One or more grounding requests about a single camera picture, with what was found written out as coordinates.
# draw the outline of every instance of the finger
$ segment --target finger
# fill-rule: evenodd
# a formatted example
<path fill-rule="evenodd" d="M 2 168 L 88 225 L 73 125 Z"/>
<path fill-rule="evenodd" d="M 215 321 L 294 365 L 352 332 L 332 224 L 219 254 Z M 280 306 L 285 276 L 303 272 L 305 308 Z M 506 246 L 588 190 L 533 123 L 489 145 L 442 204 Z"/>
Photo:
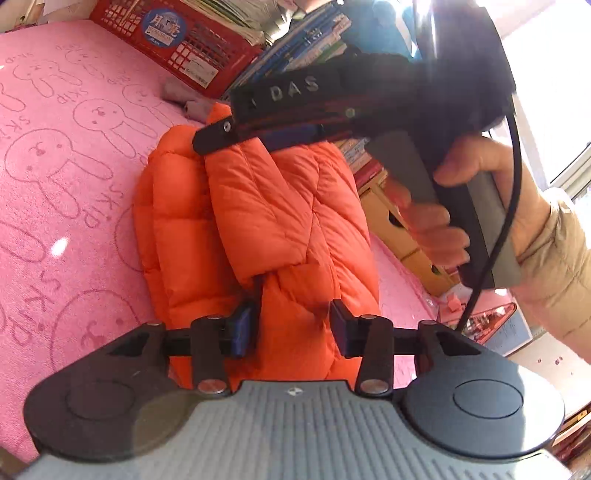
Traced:
<path fill-rule="evenodd" d="M 458 139 L 433 178 L 443 187 L 467 183 L 479 171 L 507 172 L 512 177 L 511 147 L 478 135 Z"/>
<path fill-rule="evenodd" d="M 412 203 L 400 208 L 400 215 L 411 232 L 425 232 L 449 225 L 449 212 L 435 203 Z"/>
<path fill-rule="evenodd" d="M 410 190 L 392 177 L 386 178 L 384 193 L 390 202 L 392 202 L 398 208 L 406 208 L 408 205 L 410 205 Z"/>
<path fill-rule="evenodd" d="M 465 250 L 450 252 L 425 252 L 433 265 L 443 267 L 445 270 L 452 270 L 470 261 L 470 255 Z"/>
<path fill-rule="evenodd" d="M 467 233 L 458 227 L 442 227 L 425 232 L 412 232 L 414 240 L 425 252 L 449 252 L 470 245 Z"/>

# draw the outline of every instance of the fingernail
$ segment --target fingernail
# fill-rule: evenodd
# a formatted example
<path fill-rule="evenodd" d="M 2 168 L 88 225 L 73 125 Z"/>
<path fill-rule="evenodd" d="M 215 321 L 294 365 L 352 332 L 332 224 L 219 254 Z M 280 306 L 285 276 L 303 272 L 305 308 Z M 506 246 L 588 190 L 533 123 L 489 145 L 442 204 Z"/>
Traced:
<path fill-rule="evenodd" d="M 457 162 L 452 158 L 446 158 L 433 174 L 433 179 L 439 184 L 453 182 L 458 172 Z"/>

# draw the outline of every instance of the stack of books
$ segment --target stack of books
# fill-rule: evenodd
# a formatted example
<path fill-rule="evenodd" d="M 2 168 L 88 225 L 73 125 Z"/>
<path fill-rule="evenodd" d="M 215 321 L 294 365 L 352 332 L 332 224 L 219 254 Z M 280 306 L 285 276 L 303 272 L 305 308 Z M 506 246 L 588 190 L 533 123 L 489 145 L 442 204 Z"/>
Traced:
<path fill-rule="evenodd" d="M 334 3 L 320 7 L 297 23 L 292 20 L 289 32 L 259 55 L 234 80 L 224 97 L 237 86 L 342 54 L 347 46 L 340 34 L 350 25 L 351 21 Z"/>
<path fill-rule="evenodd" d="M 287 30 L 292 12 L 278 0 L 181 0 L 186 5 L 247 39 L 251 45 L 272 43 Z"/>
<path fill-rule="evenodd" d="M 341 55 L 347 49 L 341 35 L 351 26 L 351 20 L 335 3 L 329 3 L 306 15 L 290 31 L 268 48 L 234 81 L 230 90 L 274 74 L 323 63 Z M 349 139 L 336 142 L 345 156 L 347 165 L 363 183 L 382 170 L 379 163 L 366 153 L 367 139 Z"/>

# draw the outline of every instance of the gray grip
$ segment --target gray grip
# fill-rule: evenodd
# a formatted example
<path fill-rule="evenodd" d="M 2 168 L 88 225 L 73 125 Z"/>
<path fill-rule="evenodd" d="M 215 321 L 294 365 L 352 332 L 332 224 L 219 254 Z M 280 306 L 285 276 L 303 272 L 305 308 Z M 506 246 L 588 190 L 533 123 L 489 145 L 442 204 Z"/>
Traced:
<path fill-rule="evenodd" d="M 472 287 L 498 239 L 505 209 L 492 175 L 480 172 L 466 186 L 446 189 L 433 183 L 409 135 L 404 131 L 388 132 L 365 147 L 371 156 L 386 167 L 389 174 L 408 188 L 413 201 L 441 203 L 450 212 L 452 225 L 470 236 L 470 263 L 460 268 L 462 283 Z M 521 269 L 511 241 L 503 246 L 484 288 L 508 288 L 519 284 Z"/>
<path fill-rule="evenodd" d="M 245 381 L 201 402 L 153 451 L 110 463 L 42 455 L 18 480 L 567 480 L 540 450 L 479 460 L 422 439 L 386 400 L 354 395 L 343 381 Z"/>

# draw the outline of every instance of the beige sleeve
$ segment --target beige sleeve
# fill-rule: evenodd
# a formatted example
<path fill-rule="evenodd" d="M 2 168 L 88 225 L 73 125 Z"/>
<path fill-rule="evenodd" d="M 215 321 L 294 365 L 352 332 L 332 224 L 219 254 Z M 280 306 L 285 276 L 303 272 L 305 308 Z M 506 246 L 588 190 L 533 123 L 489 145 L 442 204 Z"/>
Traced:
<path fill-rule="evenodd" d="M 565 192 L 544 196 L 550 217 L 519 258 L 524 278 L 512 291 L 528 320 L 591 363 L 591 251 Z"/>

